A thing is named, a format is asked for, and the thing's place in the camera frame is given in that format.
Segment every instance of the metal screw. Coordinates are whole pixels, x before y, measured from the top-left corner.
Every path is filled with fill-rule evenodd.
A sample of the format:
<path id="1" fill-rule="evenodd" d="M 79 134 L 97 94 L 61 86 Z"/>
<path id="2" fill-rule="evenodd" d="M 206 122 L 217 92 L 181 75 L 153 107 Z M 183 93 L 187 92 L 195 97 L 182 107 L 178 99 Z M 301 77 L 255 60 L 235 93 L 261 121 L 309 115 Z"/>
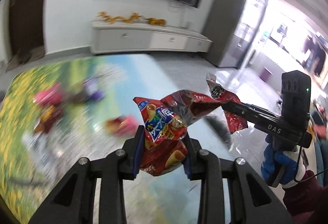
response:
<path id="1" fill-rule="evenodd" d="M 208 155 L 208 150 L 206 150 L 206 149 L 201 149 L 200 151 L 199 151 L 199 154 L 200 155 Z"/>
<path id="2" fill-rule="evenodd" d="M 79 159 L 79 164 L 81 164 L 81 165 L 85 165 L 85 164 L 87 164 L 87 162 L 88 162 L 88 159 L 86 157 L 81 157 Z"/>
<path id="3" fill-rule="evenodd" d="M 244 165 L 246 163 L 246 160 L 242 157 L 239 157 L 239 158 L 236 159 L 236 163 L 238 165 Z"/>
<path id="4" fill-rule="evenodd" d="M 115 151 L 115 154 L 118 155 L 118 156 L 123 156 L 123 155 L 125 155 L 125 150 L 124 149 L 117 149 Z"/>

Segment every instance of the white drawer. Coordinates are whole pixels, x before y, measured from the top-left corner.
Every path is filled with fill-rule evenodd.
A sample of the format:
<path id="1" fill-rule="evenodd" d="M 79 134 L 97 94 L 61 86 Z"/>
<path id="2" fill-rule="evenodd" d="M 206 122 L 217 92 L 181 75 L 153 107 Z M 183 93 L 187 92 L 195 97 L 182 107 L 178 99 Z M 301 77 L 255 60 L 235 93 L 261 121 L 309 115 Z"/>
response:
<path id="1" fill-rule="evenodd" d="M 150 48 L 155 49 L 186 49 L 187 37 L 164 33 L 153 33 Z"/>
<path id="2" fill-rule="evenodd" d="M 96 31 L 95 52 L 147 49 L 151 31 L 132 29 L 103 29 Z"/>
<path id="3" fill-rule="evenodd" d="M 207 52 L 210 45 L 211 45 L 210 41 L 189 38 L 187 42 L 186 50 L 194 51 L 194 52 Z"/>

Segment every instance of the gray refrigerator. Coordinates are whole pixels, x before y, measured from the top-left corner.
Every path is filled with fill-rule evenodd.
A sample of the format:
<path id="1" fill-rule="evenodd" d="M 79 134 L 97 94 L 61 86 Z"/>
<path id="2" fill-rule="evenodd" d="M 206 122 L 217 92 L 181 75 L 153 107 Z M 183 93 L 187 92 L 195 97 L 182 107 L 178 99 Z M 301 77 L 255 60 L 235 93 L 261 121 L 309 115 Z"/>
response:
<path id="1" fill-rule="evenodd" d="M 240 69 L 266 5 L 265 0 L 214 0 L 202 31 L 213 42 L 205 58 L 218 67 Z"/>

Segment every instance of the table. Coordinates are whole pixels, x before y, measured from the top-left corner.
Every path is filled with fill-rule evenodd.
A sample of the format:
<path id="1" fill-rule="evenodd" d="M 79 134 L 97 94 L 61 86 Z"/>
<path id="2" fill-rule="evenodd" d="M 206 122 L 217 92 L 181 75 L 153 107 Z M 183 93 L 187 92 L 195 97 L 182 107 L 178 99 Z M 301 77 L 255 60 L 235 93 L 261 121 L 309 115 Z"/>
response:
<path id="1" fill-rule="evenodd" d="M 32 131 L 41 109 L 33 103 L 39 90 L 55 82 L 65 88 L 94 75 L 112 70 L 106 96 L 100 102 L 67 105 L 63 120 L 48 137 L 49 155 L 37 157 L 22 144 L 22 135 Z M 103 158 L 121 148 L 126 137 L 104 131 L 106 119 L 133 115 L 143 124 L 135 96 L 161 99 L 177 91 L 151 56 L 126 54 L 76 59 L 36 67 L 17 75 L 0 110 L 0 194 L 20 223 L 28 223 L 35 210 L 65 172 L 82 156 Z M 220 158 L 233 160 L 225 146 L 204 120 L 188 127 L 190 137 Z M 226 223 L 230 219 L 227 184 L 224 183 Z M 124 181 L 128 223 L 196 223 L 200 181 L 189 181 L 183 168 L 153 177 L 140 172 L 135 181 Z M 94 223 L 98 223 L 99 184 L 95 198 Z"/>

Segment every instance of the hand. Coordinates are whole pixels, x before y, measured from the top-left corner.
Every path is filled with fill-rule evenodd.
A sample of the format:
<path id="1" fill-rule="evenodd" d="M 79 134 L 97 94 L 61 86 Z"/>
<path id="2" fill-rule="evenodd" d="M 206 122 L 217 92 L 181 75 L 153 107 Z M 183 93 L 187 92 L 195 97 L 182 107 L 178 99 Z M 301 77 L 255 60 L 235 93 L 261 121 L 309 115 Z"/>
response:
<path id="1" fill-rule="evenodd" d="M 268 143 L 263 155 L 265 160 L 262 162 L 261 173 L 263 179 L 266 181 L 270 175 L 274 173 L 274 162 L 284 165 L 286 167 L 285 173 L 283 174 L 280 183 L 283 188 L 290 188 L 297 184 L 294 181 L 295 171 L 298 167 L 296 180 L 301 180 L 305 174 L 305 166 L 303 165 L 303 159 L 300 158 L 299 165 L 297 166 L 297 158 L 299 146 L 294 148 L 294 151 L 274 151 L 272 148 L 272 137 L 267 135 L 265 141 Z"/>

